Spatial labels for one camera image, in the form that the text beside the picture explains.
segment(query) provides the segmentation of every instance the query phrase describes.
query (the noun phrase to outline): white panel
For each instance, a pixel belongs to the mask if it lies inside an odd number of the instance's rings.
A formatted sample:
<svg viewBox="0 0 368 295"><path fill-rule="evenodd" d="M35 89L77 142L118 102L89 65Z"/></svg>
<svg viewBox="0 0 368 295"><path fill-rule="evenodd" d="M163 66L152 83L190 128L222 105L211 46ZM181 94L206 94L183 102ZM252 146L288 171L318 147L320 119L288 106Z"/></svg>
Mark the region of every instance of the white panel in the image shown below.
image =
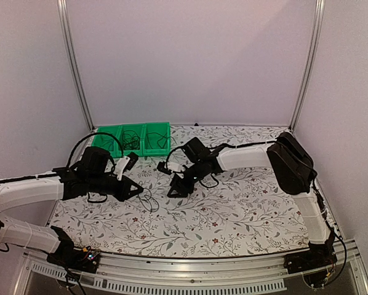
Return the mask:
<svg viewBox="0 0 368 295"><path fill-rule="evenodd" d="M368 1L326 1L297 136L368 271Z"/></svg>
<svg viewBox="0 0 368 295"><path fill-rule="evenodd" d="M86 133L56 0L0 1L0 178L64 165ZM42 224L51 210L39 203L7 213ZM0 253L0 295L10 294L21 252Z"/></svg>
<svg viewBox="0 0 368 295"><path fill-rule="evenodd" d="M96 125L288 125L313 0L68 1Z"/></svg>

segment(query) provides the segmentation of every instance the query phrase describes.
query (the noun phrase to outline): floral pattern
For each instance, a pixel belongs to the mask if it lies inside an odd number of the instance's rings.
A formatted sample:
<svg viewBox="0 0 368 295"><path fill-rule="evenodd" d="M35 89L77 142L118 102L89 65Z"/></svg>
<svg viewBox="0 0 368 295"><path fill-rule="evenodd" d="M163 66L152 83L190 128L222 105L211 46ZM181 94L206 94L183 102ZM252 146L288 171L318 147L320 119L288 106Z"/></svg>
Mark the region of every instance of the floral pattern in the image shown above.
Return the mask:
<svg viewBox="0 0 368 295"><path fill-rule="evenodd" d="M276 127L172 126L172 148L195 136L206 146L215 146L272 140L283 131L286 129ZM300 212L292 197L280 190L271 169L227 171L216 176L220 181L217 187L206 189L198 183L188 198L170 199L166 195L171 176L156 169L163 159L140 158L126 173L146 188L143 200L152 194L159 204L157 212L147 211L144 206L148 204L138 197L118 202L108 196L102 204L79 197L59 202L50 224L64 229L77 246L143 256L245 256L307 246ZM171 161L189 164L179 151L172 154ZM213 183L211 178L204 180L208 186Z"/></svg>

